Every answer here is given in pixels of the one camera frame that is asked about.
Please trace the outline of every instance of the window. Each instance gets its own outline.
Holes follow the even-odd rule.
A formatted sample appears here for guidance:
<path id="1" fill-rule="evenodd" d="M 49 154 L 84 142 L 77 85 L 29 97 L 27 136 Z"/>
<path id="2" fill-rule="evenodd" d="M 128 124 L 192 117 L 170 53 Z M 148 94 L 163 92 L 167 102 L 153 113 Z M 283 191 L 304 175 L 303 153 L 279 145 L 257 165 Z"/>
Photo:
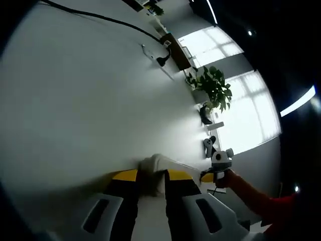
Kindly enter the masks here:
<path id="1" fill-rule="evenodd" d="M 232 148 L 235 154 L 250 150 L 278 136 L 281 127 L 272 97 L 256 72 L 226 79 L 233 93 L 231 108 L 212 113 L 212 119 L 224 122 L 217 129 L 221 150 Z"/>
<path id="2" fill-rule="evenodd" d="M 209 27 L 179 38 L 187 47 L 195 67 L 242 53 L 243 50 L 219 27 Z"/>

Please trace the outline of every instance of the black cable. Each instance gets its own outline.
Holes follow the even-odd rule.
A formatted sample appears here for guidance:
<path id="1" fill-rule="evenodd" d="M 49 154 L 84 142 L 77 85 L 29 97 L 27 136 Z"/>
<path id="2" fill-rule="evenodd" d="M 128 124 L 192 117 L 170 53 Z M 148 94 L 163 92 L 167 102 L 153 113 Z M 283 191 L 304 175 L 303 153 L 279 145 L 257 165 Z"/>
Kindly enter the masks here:
<path id="1" fill-rule="evenodd" d="M 119 20 L 116 20 L 116 19 L 112 19 L 112 18 L 108 18 L 108 17 L 105 17 L 105 16 L 102 16 L 102 15 L 99 15 L 99 14 L 93 14 L 93 13 L 89 13 L 89 12 L 84 12 L 84 11 L 79 11 L 79 10 L 75 10 L 75 9 L 70 9 L 68 7 L 65 7 L 65 6 L 62 6 L 62 5 L 59 5 L 57 3 L 54 3 L 52 1 L 49 1 L 49 0 L 41 0 L 42 2 L 44 3 L 47 3 L 49 4 L 50 6 L 54 7 L 54 8 L 57 8 L 57 9 L 60 9 L 60 10 L 63 10 L 63 11 L 66 11 L 66 12 L 69 12 L 71 14 L 82 14 L 82 15 L 87 15 L 87 16 L 91 16 L 91 17 L 95 17 L 95 18 L 99 18 L 99 19 L 104 19 L 104 20 L 107 20 L 107 21 L 110 21 L 110 22 L 113 22 L 113 23 L 117 23 L 117 24 L 122 24 L 122 25 L 125 25 L 127 27 L 130 27 L 130 28 L 133 28 L 137 31 L 140 31 L 142 32 L 143 34 L 146 34 L 147 36 L 153 38 L 155 41 L 159 42 L 160 44 L 161 41 L 156 38 L 155 36 L 153 36 L 152 34 L 146 32 L 145 30 L 143 29 L 140 29 L 132 24 L 128 24 L 128 23 L 125 23 L 123 21 L 119 21 Z"/>

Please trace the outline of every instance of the dark ceiling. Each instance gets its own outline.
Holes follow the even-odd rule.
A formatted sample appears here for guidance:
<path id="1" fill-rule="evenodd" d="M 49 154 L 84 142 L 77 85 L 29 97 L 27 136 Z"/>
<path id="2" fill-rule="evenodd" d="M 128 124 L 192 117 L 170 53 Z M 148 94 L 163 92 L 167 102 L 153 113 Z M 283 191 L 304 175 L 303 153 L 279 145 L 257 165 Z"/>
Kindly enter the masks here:
<path id="1" fill-rule="evenodd" d="M 283 110 L 316 81 L 316 8 L 302 2 L 210 0 L 218 26 L 244 50 Z M 214 24 L 206 0 L 194 13 Z"/>
<path id="2" fill-rule="evenodd" d="M 278 111 L 282 111 L 315 85 L 320 98 L 318 42 L 319 13 L 308 1 L 210 0 L 223 29 L 266 82 Z M 195 14 L 215 25 L 206 0 L 190 0 Z M 282 125 L 281 176 L 285 194 L 293 183 L 310 180 L 303 171 L 321 169 L 321 110 L 310 102 L 280 118 Z"/>

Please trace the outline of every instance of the hand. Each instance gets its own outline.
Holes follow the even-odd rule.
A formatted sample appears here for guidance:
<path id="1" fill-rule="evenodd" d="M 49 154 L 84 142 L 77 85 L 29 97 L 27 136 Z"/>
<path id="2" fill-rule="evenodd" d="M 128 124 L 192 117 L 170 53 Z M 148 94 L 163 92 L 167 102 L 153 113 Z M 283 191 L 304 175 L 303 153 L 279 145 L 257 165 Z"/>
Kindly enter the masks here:
<path id="1" fill-rule="evenodd" d="M 215 181 L 215 185 L 218 188 L 231 187 L 236 182 L 237 177 L 238 175 L 235 172 L 233 172 L 231 169 L 228 169 L 224 172 L 223 178 Z"/>

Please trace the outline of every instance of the green plant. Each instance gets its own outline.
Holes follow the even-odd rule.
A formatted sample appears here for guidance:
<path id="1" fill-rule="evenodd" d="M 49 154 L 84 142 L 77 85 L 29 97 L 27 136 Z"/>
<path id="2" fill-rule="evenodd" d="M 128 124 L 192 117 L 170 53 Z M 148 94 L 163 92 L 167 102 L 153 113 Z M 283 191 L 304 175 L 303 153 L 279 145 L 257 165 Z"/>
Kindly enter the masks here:
<path id="1" fill-rule="evenodd" d="M 197 76 L 198 69 L 194 68 L 196 76 L 193 77 L 190 73 L 186 81 L 187 83 L 198 90 L 205 91 L 211 102 L 207 102 L 207 107 L 211 110 L 213 108 L 220 108 L 221 112 L 226 109 L 226 106 L 230 108 L 232 92 L 229 89 L 230 84 L 225 84 L 225 78 L 222 71 L 218 70 L 214 66 L 210 69 L 204 66 L 204 73 L 201 76 Z"/>
<path id="2" fill-rule="evenodd" d="M 157 16 L 161 16 L 164 14 L 164 10 L 157 6 L 154 2 L 149 2 L 147 8 L 154 12 Z"/>

